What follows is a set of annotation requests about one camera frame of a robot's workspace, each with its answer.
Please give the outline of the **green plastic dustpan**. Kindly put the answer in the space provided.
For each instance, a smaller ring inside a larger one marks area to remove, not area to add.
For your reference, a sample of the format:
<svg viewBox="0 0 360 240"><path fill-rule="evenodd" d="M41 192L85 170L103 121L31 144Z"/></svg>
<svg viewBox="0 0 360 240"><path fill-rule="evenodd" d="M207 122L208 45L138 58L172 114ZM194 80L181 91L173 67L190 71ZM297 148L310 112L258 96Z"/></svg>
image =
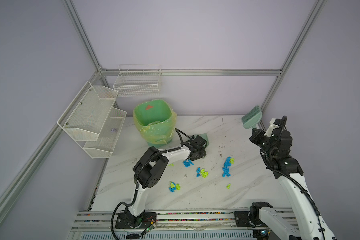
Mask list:
<svg viewBox="0 0 360 240"><path fill-rule="evenodd" d="M209 145L209 139L207 133L199 134L199 136L206 141L206 143L204 144L204 148L207 148Z"/></svg>

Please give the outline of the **blue scraps pile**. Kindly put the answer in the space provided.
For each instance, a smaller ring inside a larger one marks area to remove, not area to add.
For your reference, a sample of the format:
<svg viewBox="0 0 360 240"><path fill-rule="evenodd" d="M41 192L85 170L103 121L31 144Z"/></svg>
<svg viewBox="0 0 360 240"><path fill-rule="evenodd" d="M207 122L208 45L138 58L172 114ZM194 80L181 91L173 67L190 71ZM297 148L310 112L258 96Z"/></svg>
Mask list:
<svg viewBox="0 0 360 240"><path fill-rule="evenodd" d="M230 167L235 163L235 159L232 158L232 157L227 157L225 162L224 162L224 165L222 167L222 170L223 170L223 174L222 174L222 177L225 178L225 177L230 177L231 174L230 174Z"/></svg>

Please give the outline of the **green hand brush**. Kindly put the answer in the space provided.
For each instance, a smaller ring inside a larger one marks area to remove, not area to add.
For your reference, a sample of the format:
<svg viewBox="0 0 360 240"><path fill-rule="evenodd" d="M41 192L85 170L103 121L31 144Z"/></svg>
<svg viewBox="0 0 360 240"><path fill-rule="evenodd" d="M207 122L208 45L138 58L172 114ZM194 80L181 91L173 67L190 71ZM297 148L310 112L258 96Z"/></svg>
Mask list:
<svg viewBox="0 0 360 240"><path fill-rule="evenodd" d="M255 128L262 119L263 113L261 108L256 105L246 115L242 117L242 124L245 129Z"/></svg>

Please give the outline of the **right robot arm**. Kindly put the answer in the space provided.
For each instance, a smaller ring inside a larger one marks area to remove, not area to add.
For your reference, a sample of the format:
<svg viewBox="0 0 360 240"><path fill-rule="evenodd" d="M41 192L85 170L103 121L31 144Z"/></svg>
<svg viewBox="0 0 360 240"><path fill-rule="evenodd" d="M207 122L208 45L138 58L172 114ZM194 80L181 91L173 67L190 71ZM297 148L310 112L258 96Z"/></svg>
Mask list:
<svg viewBox="0 0 360 240"><path fill-rule="evenodd" d="M293 138L286 128L287 116L273 119L266 131L253 129L250 141L260 148L260 156L282 186L298 227L280 217L271 204L254 202L248 214L249 223L253 227L266 225L280 240L334 240L313 200L306 183L304 172L299 162L290 156Z"/></svg>

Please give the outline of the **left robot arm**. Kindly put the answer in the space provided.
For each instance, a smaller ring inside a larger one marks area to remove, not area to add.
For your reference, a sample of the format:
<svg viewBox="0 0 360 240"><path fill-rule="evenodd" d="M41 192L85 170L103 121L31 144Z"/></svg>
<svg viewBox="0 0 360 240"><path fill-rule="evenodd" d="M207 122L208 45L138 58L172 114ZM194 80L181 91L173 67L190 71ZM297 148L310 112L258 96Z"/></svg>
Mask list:
<svg viewBox="0 0 360 240"><path fill-rule="evenodd" d="M148 191L162 178L166 167L174 162L186 161L193 163L204 158L208 146L206 134L188 136L179 129L175 129L180 138L180 145L174 148L159 150L149 147L135 164L135 190L129 204L120 202L111 217L112 229L135 229L155 222L157 213L147 212L146 201Z"/></svg>

